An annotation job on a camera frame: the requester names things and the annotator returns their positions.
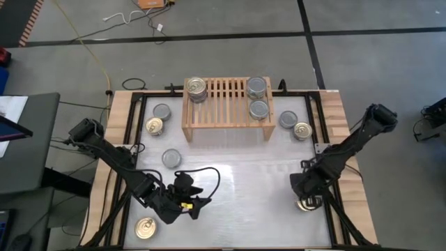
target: black floor line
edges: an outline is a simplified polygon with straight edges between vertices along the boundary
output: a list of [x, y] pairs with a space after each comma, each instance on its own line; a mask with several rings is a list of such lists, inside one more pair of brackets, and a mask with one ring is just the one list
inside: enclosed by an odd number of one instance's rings
[[[407, 28], [407, 29], [370, 29], [370, 30], [346, 30], [346, 31], [310, 31], [315, 36], [355, 36], [355, 35], [380, 35], [380, 34], [405, 34], [405, 33], [435, 33], [446, 32], [446, 27]], [[307, 36], [304, 31], [290, 32], [260, 32], [260, 33], [228, 33], [213, 35], [188, 35], [169, 37], [140, 37], [140, 38], [108, 38], [108, 39], [84, 39], [86, 45], [100, 45], [112, 43], [147, 43], [162, 41], [189, 41], [189, 40], [217, 40], [217, 39], [240, 39], [240, 38], [293, 38]], [[55, 46], [55, 45], [80, 45], [79, 41], [57, 40], [28, 42], [25, 47]], [[7, 48], [17, 47], [17, 43], [3, 45]]]
[[304, 1], [298, 0], [300, 17], [302, 18], [302, 24], [304, 26], [305, 38], [307, 39], [309, 56], [312, 60], [314, 74], [316, 76], [316, 82], [319, 89], [325, 89], [325, 83], [322, 77], [321, 66], [319, 65], [318, 54], [316, 52], [316, 47], [314, 46], [312, 30], [309, 28], [309, 22], [307, 17], [307, 11], [305, 10]]
[[[218, 39], [240, 39], [240, 38], [289, 38], [304, 36], [303, 31], [285, 32], [263, 32], [263, 33], [230, 33], [211, 35], [189, 35], [168, 37], [140, 37], [140, 38], [110, 38], [110, 39], [85, 39], [86, 45], [110, 44], [110, 43], [147, 43], [162, 41], [189, 41], [189, 40], [218, 40]], [[80, 45], [78, 40], [28, 42], [26, 47], [51, 46], [51, 45]]]
[[312, 31], [313, 36], [354, 36], [354, 35], [380, 35], [380, 34], [405, 34], [446, 32], [446, 27], [404, 28], [404, 29], [367, 29], [348, 31]]

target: orange box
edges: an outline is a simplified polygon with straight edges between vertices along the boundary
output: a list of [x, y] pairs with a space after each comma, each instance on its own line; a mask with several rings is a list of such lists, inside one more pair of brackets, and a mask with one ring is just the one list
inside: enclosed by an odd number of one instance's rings
[[164, 0], [138, 0], [141, 9], [162, 8], [164, 7]]

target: aluminum sheet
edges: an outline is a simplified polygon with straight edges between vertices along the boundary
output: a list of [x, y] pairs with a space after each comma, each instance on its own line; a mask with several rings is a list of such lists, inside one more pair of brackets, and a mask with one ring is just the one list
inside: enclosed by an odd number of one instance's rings
[[[165, 184], [173, 183], [174, 171], [215, 167], [221, 183], [212, 202], [198, 220], [181, 215], [166, 225], [150, 208], [132, 198], [124, 248], [310, 248], [328, 247], [330, 238], [323, 208], [303, 212], [296, 208], [289, 174], [301, 172], [300, 161], [314, 157], [312, 140], [299, 142], [291, 130], [277, 124], [269, 142], [261, 129], [200, 129], [187, 143], [181, 130], [182, 98], [149, 98], [144, 122], [153, 116], [153, 108], [165, 103], [172, 117], [164, 133], [150, 136], [145, 128], [141, 142], [146, 150], [139, 154], [137, 169], [160, 171]], [[291, 110], [300, 122], [308, 122], [305, 99], [275, 97], [276, 118]], [[162, 165], [161, 155], [177, 149], [183, 162], [177, 169]], [[214, 189], [217, 174], [213, 170], [192, 173], [194, 185], [207, 197]], [[157, 221], [157, 232], [147, 240], [137, 238], [134, 226], [141, 218]]]

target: can lid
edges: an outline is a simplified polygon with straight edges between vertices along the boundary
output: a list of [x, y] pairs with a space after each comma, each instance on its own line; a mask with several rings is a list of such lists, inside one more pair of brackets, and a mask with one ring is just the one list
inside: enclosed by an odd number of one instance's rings
[[253, 116], [256, 117], [267, 117], [268, 116], [268, 105], [265, 103], [265, 101], [262, 100], [256, 100], [249, 105], [249, 112]]
[[198, 94], [206, 89], [206, 83], [199, 77], [191, 77], [186, 83], [186, 90], [192, 94]]
[[162, 129], [162, 120], [160, 118], [151, 118], [147, 120], [146, 129], [150, 134], [159, 133]]
[[153, 236], [156, 230], [156, 221], [152, 218], [143, 218], [138, 220], [134, 227], [135, 234], [142, 238], [147, 239]]
[[292, 111], [285, 111], [280, 114], [279, 124], [286, 129], [292, 128], [298, 122], [298, 116]]
[[298, 136], [301, 139], [306, 139], [310, 137], [312, 133], [313, 129], [307, 123], [300, 122], [294, 126], [294, 134], [296, 134], [296, 136]]
[[161, 157], [162, 164], [167, 168], [176, 168], [181, 164], [181, 154], [176, 149], [167, 149]]
[[253, 93], [263, 93], [266, 90], [266, 81], [262, 77], [251, 77], [247, 81], [247, 90]]
[[153, 116], [166, 121], [170, 117], [170, 108], [166, 104], [158, 104], [153, 108]]

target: black desk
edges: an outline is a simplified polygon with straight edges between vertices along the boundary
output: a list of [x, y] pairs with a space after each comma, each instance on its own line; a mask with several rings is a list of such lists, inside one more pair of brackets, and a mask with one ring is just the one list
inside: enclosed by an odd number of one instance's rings
[[[41, 188], [29, 192], [20, 192], [13, 195], [0, 195], [0, 209], [14, 209], [15, 216], [8, 245], [14, 237], [26, 233], [39, 218], [50, 210], [52, 205], [54, 189]], [[30, 231], [33, 239], [31, 251], [46, 250], [48, 242], [48, 215], [46, 215]]]
[[52, 186], [89, 197], [87, 182], [45, 168], [59, 99], [58, 93], [28, 97], [18, 124], [30, 129], [33, 137], [11, 141], [0, 158], [0, 195]]

